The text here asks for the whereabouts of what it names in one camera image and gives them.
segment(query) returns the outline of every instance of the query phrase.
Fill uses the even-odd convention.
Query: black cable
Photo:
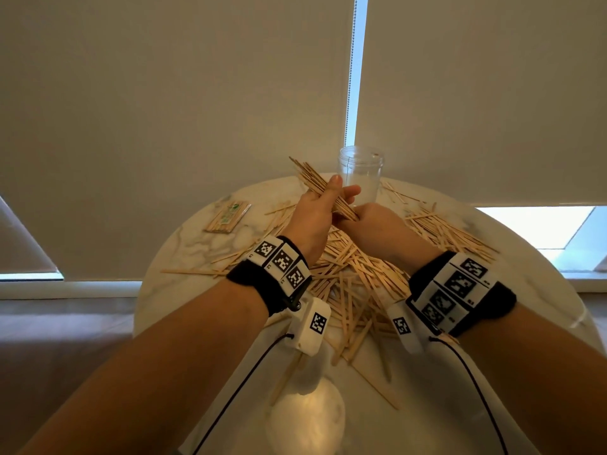
[[[493,414],[491,413],[491,409],[489,408],[489,404],[487,404],[487,401],[485,400],[485,397],[482,395],[481,388],[478,386],[478,383],[476,382],[476,379],[474,378],[474,375],[472,375],[472,371],[470,370],[470,368],[466,364],[466,361],[464,361],[464,359],[459,355],[459,353],[457,352],[457,350],[453,346],[451,346],[450,344],[448,344],[444,340],[441,340],[440,338],[436,338],[436,337],[428,337],[428,339],[431,342],[440,342],[440,343],[446,345],[451,351],[453,351],[455,353],[455,355],[458,357],[458,359],[464,365],[464,367],[466,368],[466,371],[468,372],[468,375],[470,375],[470,378],[472,379],[472,382],[474,383],[474,387],[476,388],[476,391],[478,392],[478,395],[481,397],[482,404],[485,406],[485,409],[487,410],[487,413],[489,414],[489,418],[491,419],[491,423],[493,424],[493,426],[495,428],[495,432],[497,433],[497,437],[500,438],[501,447],[504,450],[505,455],[508,455],[508,449],[506,448],[506,443],[504,442],[504,438],[501,435],[500,428],[497,426],[497,422],[495,421],[495,418],[493,417]]]
[[[192,455],[196,455],[198,453],[198,451],[200,450],[200,447],[202,447],[202,444],[206,441],[206,438],[209,437],[209,434],[211,433],[211,431],[213,430],[213,428],[215,428],[215,425],[217,424],[217,422],[219,421],[219,419],[222,417],[222,415],[224,414],[224,412],[226,411],[226,409],[228,408],[228,406],[232,403],[232,401],[234,400],[234,398],[236,397],[236,395],[238,394],[238,392],[242,389],[243,386],[245,386],[245,383],[250,378],[250,376],[253,375],[253,373],[255,372],[255,369],[257,369],[257,366],[259,366],[259,364],[261,363],[261,361],[263,360],[263,358],[265,358],[266,355],[270,352],[270,350],[272,348],[274,348],[278,344],[278,342],[280,342],[283,338],[293,338],[293,337],[294,337],[293,334],[285,334],[283,336],[278,337],[274,341],[274,343],[272,343],[268,347],[268,349],[265,351],[265,353],[262,354],[262,357],[257,360],[257,362],[255,363],[255,365],[253,366],[253,368],[250,370],[250,372],[247,374],[247,376],[245,377],[245,379],[242,381],[242,383],[240,383],[239,387],[236,388],[236,391],[234,391],[234,394],[232,395],[232,397],[228,400],[228,402],[226,402],[226,405],[224,406],[224,408],[222,409],[222,411],[219,413],[219,415],[217,416],[217,418],[215,419],[215,421],[213,422],[213,424],[211,425],[211,427],[208,429],[208,431],[206,432],[205,436],[202,438],[202,441],[200,441],[200,444],[198,444],[198,447],[196,447],[196,450],[194,450],[192,452]]]

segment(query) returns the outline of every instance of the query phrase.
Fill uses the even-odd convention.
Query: floor
[[[607,294],[581,294],[607,345]],[[134,298],[0,301],[0,455],[131,337]]]

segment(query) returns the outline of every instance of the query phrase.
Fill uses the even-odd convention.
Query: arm
[[[358,207],[361,221],[337,220],[363,250],[412,275],[442,252],[378,204]],[[517,303],[459,340],[512,417],[544,454],[595,453],[604,447],[607,360]]]
[[[308,264],[322,254],[331,208],[343,195],[333,178],[319,198],[302,195],[284,235]],[[123,346],[21,450],[30,454],[168,453],[183,442],[263,328],[257,291],[228,280],[169,314]]]

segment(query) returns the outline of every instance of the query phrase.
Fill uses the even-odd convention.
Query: round table
[[[436,212],[442,217],[499,250],[494,267],[522,303],[603,351],[596,327],[572,286],[525,240],[488,215],[442,193],[387,180],[401,193],[429,204],[436,202]],[[296,202],[304,191],[305,187],[294,176],[258,183],[204,207],[185,221],[163,244],[148,268],[135,309],[135,335],[218,281],[211,276],[163,274],[162,269],[208,268],[211,261],[247,247],[263,235],[271,217],[264,215],[266,212],[286,200]],[[380,188],[377,202],[403,216],[402,204],[394,202],[389,194]],[[231,198],[252,203],[234,232],[229,235],[202,232],[221,204]],[[192,452],[227,399],[284,325],[278,323],[260,333],[180,447],[183,454]],[[385,381],[375,345],[369,339],[365,339],[354,363],[374,381],[391,387],[401,404],[399,411],[345,361],[331,367],[328,364],[330,354],[324,349],[312,358],[316,367],[321,362],[323,378],[316,381],[317,388],[312,393],[312,390],[306,390],[306,370],[297,371],[281,400],[270,407],[270,393],[293,355],[292,349],[279,344],[232,402],[200,453],[429,455],[501,452],[473,384],[446,347],[432,344],[426,354],[411,356],[398,340],[388,339],[384,343],[393,373],[390,384]],[[463,356],[489,402],[509,451],[537,453],[472,360]]]

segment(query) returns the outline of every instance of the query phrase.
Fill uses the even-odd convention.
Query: wristband
[[[414,314],[454,337],[483,319],[505,316],[517,302],[486,263],[451,251],[416,272],[409,288],[406,304]]]
[[[299,299],[312,281],[302,253],[283,236],[265,237],[227,278],[236,284],[254,287],[270,316],[285,308],[299,310]]]

